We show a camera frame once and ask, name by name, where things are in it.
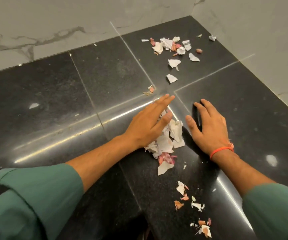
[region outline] orange bracelet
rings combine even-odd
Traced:
[[[221,150],[226,150],[226,149],[229,149],[231,150],[232,152],[234,152],[234,149],[232,147],[228,147],[228,146],[224,146],[224,147],[220,147],[216,150],[214,150],[211,154],[210,154],[210,159],[212,160],[212,157],[214,156],[215,153],[221,151]]]

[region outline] person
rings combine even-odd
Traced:
[[[126,132],[64,164],[0,170],[0,239],[54,240],[85,193],[127,154],[154,141],[172,119],[160,114],[174,96],[162,96],[139,112]],[[288,240],[288,187],[269,179],[241,160],[229,147],[225,118],[206,100],[194,103],[186,123],[195,143],[218,164],[243,198],[243,210],[259,239]]]

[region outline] person's right arm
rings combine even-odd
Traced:
[[[202,118],[199,131],[191,116],[186,123],[195,143],[206,154],[229,147],[225,118],[209,102],[194,103]],[[218,164],[243,198],[243,211],[259,239],[288,240],[288,187],[278,184],[244,162],[229,149],[216,152]]]

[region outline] white light spot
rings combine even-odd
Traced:
[[[266,161],[271,165],[272,167],[276,167],[278,165],[278,160],[276,160],[276,157],[273,155],[267,155]]]
[[[33,108],[38,107],[38,106],[39,106],[38,103],[33,103],[29,106],[29,109],[33,109]]]

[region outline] person's right hand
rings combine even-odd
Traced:
[[[202,118],[202,132],[198,129],[194,119],[187,115],[186,123],[191,131],[193,140],[199,148],[210,155],[220,147],[229,147],[229,135],[226,128],[225,118],[207,100],[202,99],[199,103],[194,103]]]

